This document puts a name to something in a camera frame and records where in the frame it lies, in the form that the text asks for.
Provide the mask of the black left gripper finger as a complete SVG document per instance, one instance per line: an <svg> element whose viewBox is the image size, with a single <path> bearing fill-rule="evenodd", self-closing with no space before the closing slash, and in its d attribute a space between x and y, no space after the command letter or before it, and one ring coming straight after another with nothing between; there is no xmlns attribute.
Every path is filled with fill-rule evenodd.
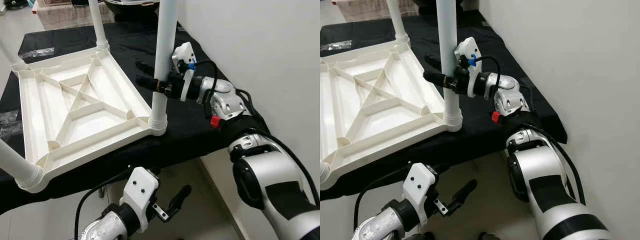
<svg viewBox="0 0 640 240"><path fill-rule="evenodd" d="M167 222L172 220L183 208L185 199L187 199L192 192L192 186L190 184L183 185L179 192L171 199L166 210Z"/></svg>
<svg viewBox="0 0 640 240"><path fill-rule="evenodd" d="M450 217L456 210L461 208L465 203L466 199L469 197L471 192L477 188L478 181L476 179L469 180L466 185L462 186L458 192L454 194L450 204L448 204L447 209L448 212L446 215Z"/></svg>

